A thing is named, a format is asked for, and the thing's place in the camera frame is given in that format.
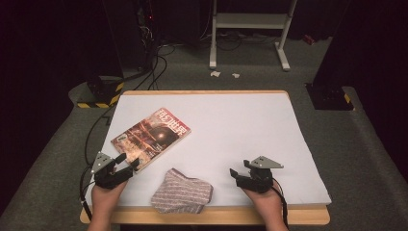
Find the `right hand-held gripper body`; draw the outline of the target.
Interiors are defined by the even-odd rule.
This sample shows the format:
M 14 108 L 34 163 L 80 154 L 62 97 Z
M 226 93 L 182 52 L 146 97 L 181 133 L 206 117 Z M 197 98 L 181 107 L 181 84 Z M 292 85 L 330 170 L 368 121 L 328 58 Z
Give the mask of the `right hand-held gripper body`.
M 236 180 L 236 185 L 242 189 L 247 189 L 256 193 L 266 193 L 273 185 L 273 168 L 283 168 L 284 166 L 270 158 L 260 156 L 252 161 L 249 161 L 249 175 L 239 175 Z

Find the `glossy illustrated magazine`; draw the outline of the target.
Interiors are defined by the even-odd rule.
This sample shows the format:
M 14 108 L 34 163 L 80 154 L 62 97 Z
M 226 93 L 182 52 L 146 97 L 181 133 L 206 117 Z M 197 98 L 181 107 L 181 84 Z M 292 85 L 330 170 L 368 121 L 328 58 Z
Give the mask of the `glossy illustrated magazine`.
M 160 108 L 111 140 L 115 150 L 126 154 L 126 163 L 140 159 L 140 172 L 171 146 L 191 132 L 191 128 L 166 108 Z

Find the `person's right hand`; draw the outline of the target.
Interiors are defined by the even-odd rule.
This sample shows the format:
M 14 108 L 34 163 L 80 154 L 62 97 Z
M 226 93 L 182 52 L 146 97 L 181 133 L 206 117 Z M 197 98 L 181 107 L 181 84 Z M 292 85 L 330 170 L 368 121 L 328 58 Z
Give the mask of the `person's right hand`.
M 264 219 L 281 219 L 282 218 L 282 201 L 281 191 L 276 183 L 264 193 L 253 192 L 243 189 L 244 193 L 252 201 L 258 214 Z

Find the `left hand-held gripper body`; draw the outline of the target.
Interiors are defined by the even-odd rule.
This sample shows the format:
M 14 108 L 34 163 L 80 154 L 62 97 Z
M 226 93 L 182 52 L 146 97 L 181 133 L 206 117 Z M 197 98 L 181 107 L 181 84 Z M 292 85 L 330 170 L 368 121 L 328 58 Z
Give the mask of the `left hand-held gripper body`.
M 91 168 L 95 185 L 104 189 L 114 189 L 133 176 L 132 167 L 115 170 L 116 165 L 118 164 L 115 162 L 115 158 L 98 152 Z

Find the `dark curtain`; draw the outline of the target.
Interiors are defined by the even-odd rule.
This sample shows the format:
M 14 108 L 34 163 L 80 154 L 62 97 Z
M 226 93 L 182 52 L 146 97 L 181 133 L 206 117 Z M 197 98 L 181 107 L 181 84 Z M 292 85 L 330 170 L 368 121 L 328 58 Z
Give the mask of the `dark curtain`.
M 356 90 L 408 181 L 408 0 L 348 0 L 313 84 Z
M 68 92 L 97 80 L 103 1 L 0 0 L 0 212 L 72 109 Z

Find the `person's left hand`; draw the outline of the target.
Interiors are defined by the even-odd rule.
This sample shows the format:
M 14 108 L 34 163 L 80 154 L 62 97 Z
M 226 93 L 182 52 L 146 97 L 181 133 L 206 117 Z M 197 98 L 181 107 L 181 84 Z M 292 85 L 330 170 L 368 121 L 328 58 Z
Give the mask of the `person's left hand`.
M 126 185 L 127 181 L 111 190 L 94 186 L 91 190 L 92 210 L 94 212 L 112 211 L 116 207 Z

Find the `grey striped fluffy cloth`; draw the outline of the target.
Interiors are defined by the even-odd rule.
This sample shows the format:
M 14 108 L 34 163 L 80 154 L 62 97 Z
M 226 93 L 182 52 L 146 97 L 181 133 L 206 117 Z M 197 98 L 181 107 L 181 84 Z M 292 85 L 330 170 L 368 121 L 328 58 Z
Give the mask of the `grey striped fluffy cloth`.
M 151 205 L 161 214 L 200 214 L 213 196 L 213 186 L 170 169 L 151 197 Z

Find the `white metal stand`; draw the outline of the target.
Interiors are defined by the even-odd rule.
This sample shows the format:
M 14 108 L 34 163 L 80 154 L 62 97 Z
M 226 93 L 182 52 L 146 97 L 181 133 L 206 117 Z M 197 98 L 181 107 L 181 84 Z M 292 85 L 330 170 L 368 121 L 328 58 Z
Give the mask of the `white metal stand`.
M 296 4 L 297 0 L 291 0 L 286 13 L 219 13 L 217 0 L 213 0 L 209 68 L 217 68 L 218 29 L 267 29 L 281 31 L 281 37 L 274 43 L 274 47 L 282 69 L 290 71 L 291 67 L 284 51 L 284 45 L 292 24 Z

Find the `black base with hazard tape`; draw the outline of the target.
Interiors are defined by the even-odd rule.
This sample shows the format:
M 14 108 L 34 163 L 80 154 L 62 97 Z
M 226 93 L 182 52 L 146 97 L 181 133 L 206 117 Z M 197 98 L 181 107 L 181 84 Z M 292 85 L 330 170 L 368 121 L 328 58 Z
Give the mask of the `black base with hazard tape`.
M 352 111 L 354 106 L 342 88 L 306 84 L 306 90 L 316 110 Z
M 118 101 L 123 87 L 122 81 L 102 80 L 100 77 L 87 81 L 77 106 L 83 109 L 110 108 Z

